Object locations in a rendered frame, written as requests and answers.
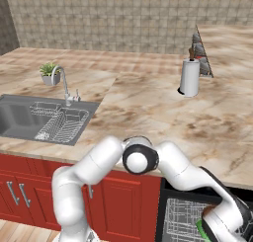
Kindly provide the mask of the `red cupboard door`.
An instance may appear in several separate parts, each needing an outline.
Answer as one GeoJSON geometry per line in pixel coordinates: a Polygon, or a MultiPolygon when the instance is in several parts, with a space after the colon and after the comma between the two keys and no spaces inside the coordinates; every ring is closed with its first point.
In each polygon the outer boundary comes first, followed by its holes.
{"type": "Polygon", "coordinates": [[[20,201],[19,205],[15,204],[6,184],[7,181],[13,182],[12,187],[15,192],[14,177],[0,173],[0,218],[21,222],[22,213],[20,212],[20,201]]]}
{"type": "Polygon", "coordinates": [[[98,185],[82,188],[88,223],[101,240],[154,242],[159,177],[112,171],[98,185]]]}
{"type": "Polygon", "coordinates": [[[25,184],[27,197],[31,200],[28,208],[35,226],[60,230],[52,202],[51,178],[40,176],[17,176],[18,185],[25,184]]]}

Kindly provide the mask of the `black dishwasher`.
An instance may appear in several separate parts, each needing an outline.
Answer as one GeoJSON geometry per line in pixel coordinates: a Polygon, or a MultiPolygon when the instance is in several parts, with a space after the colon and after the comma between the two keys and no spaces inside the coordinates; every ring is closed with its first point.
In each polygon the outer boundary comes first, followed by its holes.
{"type": "Polygon", "coordinates": [[[170,198],[193,202],[210,202],[211,205],[217,205],[221,202],[221,197],[212,188],[200,188],[189,192],[182,192],[175,190],[165,178],[162,178],[160,184],[155,242],[162,242],[166,203],[170,198]]]}

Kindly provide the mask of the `silver tap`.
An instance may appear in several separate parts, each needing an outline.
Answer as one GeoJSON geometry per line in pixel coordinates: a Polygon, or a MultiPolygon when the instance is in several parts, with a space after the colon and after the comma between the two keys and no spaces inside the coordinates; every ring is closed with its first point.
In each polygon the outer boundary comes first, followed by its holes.
{"type": "Polygon", "coordinates": [[[56,71],[59,71],[59,73],[63,75],[63,88],[64,88],[64,98],[65,98],[66,106],[70,107],[74,102],[80,102],[81,97],[79,96],[79,94],[76,94],[75,96],[71,96],[70,93],[68,92],[65,72],[64,72],[64,69],[59,65],[56,65],[51,72],[51,84],[55,85],[54,75],[56,71]]]}

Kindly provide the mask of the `white paper towel roll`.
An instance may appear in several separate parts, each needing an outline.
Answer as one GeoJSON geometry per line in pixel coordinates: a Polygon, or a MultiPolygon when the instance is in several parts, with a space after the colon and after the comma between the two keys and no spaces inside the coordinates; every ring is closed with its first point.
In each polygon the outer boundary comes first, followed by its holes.
{"type": "Polygon", "coordinates": [[[178,92],[192,98],[199,93],[200,61],[194,58],[194,49],[189,48],[189,58],[183,60],[182,74],[178,92]]]}

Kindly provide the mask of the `green plant in white pot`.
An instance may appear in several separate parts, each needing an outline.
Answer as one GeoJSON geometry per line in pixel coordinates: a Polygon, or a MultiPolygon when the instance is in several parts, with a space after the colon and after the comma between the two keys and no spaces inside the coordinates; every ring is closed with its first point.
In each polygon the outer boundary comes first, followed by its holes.
{"type": "Polygon", "coordinates": [[[60,70],[57,69],[55,73],[52,73],[54,67],[53,62],[48,62],[40,67],[42,81],[47,86],[57,85],[60,81],[60,70]]]}

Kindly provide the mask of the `grey steel sink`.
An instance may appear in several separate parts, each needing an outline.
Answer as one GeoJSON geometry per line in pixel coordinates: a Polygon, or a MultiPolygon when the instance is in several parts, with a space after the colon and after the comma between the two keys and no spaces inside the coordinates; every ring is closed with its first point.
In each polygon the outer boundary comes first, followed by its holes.
{"type": "Polygon", "coordinates": [[[73,146],[92,116],[94,116],[98,107],[99,103],[93,102],[77,102],[67,107],[65,101],[60,99],[3,94],[0,96],[0,136],[73,146]],[[89,112],[90,116],[81,127],[76,137],[69,143],[36,140],[35,136],[49,121],[49,118],[34,116],[31,113],[30,106],[34,102],[54,103],[60,104],[62,107],[68,109],[86,110],[89,112]]]}

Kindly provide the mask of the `red drawer front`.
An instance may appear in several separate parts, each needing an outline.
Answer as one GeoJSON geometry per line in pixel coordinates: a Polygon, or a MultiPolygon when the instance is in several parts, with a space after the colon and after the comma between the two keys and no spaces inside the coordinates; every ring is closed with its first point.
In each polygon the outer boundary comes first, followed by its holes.
{"type": "Polygon", "coordinates": [[[67,166],[67,163],[0,153],[0,173],[51,177],[62,166],[67,166]]]}

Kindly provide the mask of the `green curved object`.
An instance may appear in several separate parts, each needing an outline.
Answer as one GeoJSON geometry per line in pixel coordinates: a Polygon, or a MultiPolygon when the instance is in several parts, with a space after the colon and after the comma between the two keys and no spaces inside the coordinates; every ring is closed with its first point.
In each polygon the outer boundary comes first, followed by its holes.
{"type": "Polygon", "coordinates": [[[211,242],[210,239],[208,238],[207,234],[205,233],[204,229],[203,229],[202,220],[201,220],[201,219],[199,219],[199,220],[196,222],[196,226],[197,226],[197,229],[198,229],[199,233],[201,234],[202,238],[203,238],[206,242],[211,242]]]}

